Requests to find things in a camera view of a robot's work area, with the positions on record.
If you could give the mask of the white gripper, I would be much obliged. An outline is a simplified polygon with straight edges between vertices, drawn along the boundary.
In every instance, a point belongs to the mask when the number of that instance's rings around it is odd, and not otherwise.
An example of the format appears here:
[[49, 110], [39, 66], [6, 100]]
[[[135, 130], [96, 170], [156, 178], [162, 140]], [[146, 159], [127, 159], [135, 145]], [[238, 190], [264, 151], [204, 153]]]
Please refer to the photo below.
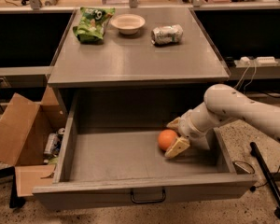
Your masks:
[[208, 123], [207, 112], [200, 109], [190, 109], [181, 117], [177, 117], [168, 122], [166, 127], [176, 132], [178, 131], [183, 137], [177, 137], [176, 140], [174, 140], [174, 142], [167, 148], [165, 157], [167, 159], [174, 158], [188, 149], [188, 139], [195, 140], [205, 136], [208, 130]]

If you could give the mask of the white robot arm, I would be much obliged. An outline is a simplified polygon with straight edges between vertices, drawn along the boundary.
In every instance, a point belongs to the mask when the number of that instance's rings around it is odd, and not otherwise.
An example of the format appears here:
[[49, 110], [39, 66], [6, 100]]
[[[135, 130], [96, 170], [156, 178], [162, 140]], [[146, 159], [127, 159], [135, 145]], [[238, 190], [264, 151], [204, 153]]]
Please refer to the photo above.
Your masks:
[[167, 148], [165, 157], [178, 156], [191, 141], [234, 119], [243, 120], [280, 143], [280, 107], [253, 101], [228, 85], [216, 84], [206, 90], [200, 105], [167, 124], [179, 137]]

